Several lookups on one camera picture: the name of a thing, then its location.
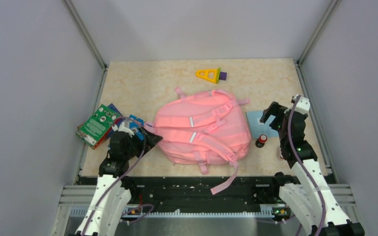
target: beige tabletop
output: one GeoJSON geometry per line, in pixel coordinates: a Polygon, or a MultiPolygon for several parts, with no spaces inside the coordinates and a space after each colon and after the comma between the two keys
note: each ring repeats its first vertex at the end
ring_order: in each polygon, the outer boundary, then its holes
{"type": "MultiPolygon", "coordinates": [[[[174,91],[180,87],[186,94],[212,89],[224,89],[237,99],[249,98],[243,112],[266,109],[272,101],[290,107],[290,99],[302,94],[292,59],[220,59],[111,62],[103,88],[101,104],[113,103],[124,115],[133,114],[145,121],[153,121],[159,108],[178,99],[174,91]],[[221,67],[227,80],[218,84],[195,77],[196,70],[221,67]]],[[[306,120],[305,139],[318,155],[321,169],[325,164],[311,119],[306,120]]],[[[250,143],[249,154],[239,163],[238,176],[272,176],[276,172],[293,174],[286,161],[277,157],[279,138],[269,138],[263,148],[250,143]]],[[[97,176],[109,142],[97,149],[88,148],[81,176],[97,176]]],[[[130,160],[132,165],[137,158],[130,160]]],[[[209,176],[230,176],[229,165],[209,166],[209,176]]],[[[175,166],[158,147],[148,152],[129,173],[130,176],[202,176],[198,165],[175,166]]]]}

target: white wall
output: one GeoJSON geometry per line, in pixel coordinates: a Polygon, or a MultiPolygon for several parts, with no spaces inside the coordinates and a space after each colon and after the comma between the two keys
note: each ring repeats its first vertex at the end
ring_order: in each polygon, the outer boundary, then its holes
{"type": "Polygon", "coordinates": [[[74,0],[106,62],[298,59],[330,0],[74,0]]]}
{"type": "Polygon", "coordinates": [[[100,78],[61,0],[0,0],[0,236],[49,235],[100,78]]]}
{"type": "Polygon", "coordinates": [[[342,1],[303,69],[338,176],[378,235],[378,1],[342,1]]]}

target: triangular yellow toy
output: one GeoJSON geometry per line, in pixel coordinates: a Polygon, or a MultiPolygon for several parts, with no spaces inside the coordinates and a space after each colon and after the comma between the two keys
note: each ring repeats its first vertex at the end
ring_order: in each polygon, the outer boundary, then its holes
{"type": "Polygon", "coordinates": [[[197,70],[196,76],[206,81],[218,84],[218,80],[220,79],[220,72],[221,72],[221,68],[197,70]]]}

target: purple block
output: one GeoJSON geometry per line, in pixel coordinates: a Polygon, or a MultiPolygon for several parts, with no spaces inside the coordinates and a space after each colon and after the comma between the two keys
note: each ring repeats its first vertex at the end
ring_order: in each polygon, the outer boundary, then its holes
{"type": "Polygon", "coordinates": [[[220,72],[220,77],[219,77],[220,80],[227,80],[227,72],[220,72]]]}

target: gray reflective strip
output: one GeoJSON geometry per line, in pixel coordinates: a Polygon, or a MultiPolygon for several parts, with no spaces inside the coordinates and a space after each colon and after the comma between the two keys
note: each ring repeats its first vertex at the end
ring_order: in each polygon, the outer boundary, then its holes
{"type": "Polygon", "coordinates": [[[193,125],[193,118],[192,118],[192,117],[189,117],[189,119],[190,119],[190,126],[191,126],[191,127],[194,127],[194,125],[193,125]]]}
{"type": "Polygon", "coordinates": [[[192,142],[193,142],[193,140],[195,139],[195,136],[196,136],[196,132],[194,132],[194,133],[192,134],[192,137],[190,138],[189,143],[192,143],[192,142]]]}

